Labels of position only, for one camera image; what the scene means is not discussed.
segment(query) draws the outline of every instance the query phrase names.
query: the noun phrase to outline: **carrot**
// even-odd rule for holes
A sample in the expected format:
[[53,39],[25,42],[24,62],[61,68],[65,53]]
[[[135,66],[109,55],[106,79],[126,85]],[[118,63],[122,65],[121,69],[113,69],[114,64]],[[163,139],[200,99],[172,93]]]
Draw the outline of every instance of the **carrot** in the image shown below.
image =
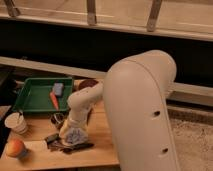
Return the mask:
[[59,110],[58,100],[57,100],[55,94],[52,91],[50,92],[50,99],[51,99],[51,101],[52,101],[53,106],[55,107],[55,109]]

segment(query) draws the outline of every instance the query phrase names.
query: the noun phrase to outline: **hole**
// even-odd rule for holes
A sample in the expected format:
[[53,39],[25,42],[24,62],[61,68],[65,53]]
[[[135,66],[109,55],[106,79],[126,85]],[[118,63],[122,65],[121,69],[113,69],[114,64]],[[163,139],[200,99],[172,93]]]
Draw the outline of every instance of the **hole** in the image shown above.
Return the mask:
[[154,112],[154,117],[160,116],[160,111]]
[[168,148],[164,148],[164,149],[162,150],[162,154],[166,154],[166,153],[168,153],[168,151],[169,151]]

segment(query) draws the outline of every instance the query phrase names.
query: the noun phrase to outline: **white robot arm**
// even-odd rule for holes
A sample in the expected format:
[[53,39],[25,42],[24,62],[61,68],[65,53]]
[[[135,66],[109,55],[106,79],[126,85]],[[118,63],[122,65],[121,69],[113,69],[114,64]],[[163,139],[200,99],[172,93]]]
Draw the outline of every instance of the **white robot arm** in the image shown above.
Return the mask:
[[64,137],[71,125],[85,124],[90,104],[99,100],[103,91],[121,169],[179,171],[165,102],[165,92],[175,75],[172,58],[158,50],[117,62],[107,72],[104,85],[100,83],[69,97],[71,112],[60,136]]

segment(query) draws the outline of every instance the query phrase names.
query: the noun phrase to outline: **wooden table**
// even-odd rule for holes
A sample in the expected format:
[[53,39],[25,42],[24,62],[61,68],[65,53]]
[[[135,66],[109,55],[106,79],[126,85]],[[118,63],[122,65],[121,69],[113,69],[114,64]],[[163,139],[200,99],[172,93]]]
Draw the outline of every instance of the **wooden table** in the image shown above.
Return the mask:
[[46,114],[25,115],[29,130],[22,136],[11,132],[8,139],[15,137],[22,139],[29,149],[29,153],[24,159],[18,160],[6,156],[4,151],[0,159],[1,170],[39,170],[118,165],[102,101],[94,106],[88,124],[89,139],[95,144],[90,149],[72,154],[64,154],[60,151],[50,152],[44,138],[56,133],[57,130],[51,124],[49,117],[50,115]]

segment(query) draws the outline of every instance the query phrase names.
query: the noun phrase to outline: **plastic tray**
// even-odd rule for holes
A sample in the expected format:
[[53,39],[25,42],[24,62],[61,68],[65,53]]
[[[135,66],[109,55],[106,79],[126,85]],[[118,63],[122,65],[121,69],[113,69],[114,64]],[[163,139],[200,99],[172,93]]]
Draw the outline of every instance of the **plastic tray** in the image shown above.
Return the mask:
[[[28,78],[26,79],[12,110],[22,110],[24,113],[66,112],[69,107],[67,99],[73,89],[72,78]],[[63,83],[63,95],[57,98],[59,110],[52,104],[49,93],[54,83]]]

